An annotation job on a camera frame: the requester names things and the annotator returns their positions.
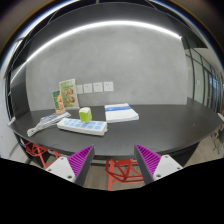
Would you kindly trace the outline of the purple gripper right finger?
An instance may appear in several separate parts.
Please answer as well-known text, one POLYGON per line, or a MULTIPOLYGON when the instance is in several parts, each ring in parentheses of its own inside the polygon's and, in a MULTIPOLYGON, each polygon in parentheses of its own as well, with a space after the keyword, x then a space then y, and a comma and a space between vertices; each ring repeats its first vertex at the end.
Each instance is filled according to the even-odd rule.
POLYGON ((134 153, 146 184, 182 169, 182 166, 168 154, 159 155, 138 144, 135 145, 134 153))

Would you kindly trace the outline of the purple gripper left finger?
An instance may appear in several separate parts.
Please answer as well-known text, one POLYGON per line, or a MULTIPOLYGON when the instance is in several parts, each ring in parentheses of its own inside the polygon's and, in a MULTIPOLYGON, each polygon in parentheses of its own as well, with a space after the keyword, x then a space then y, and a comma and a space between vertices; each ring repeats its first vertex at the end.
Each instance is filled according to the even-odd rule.
POLYGON ((94 146, 88 146, 69 157, 58 158, 47 168, 47 171, 83 186, 94 155, 94 146))

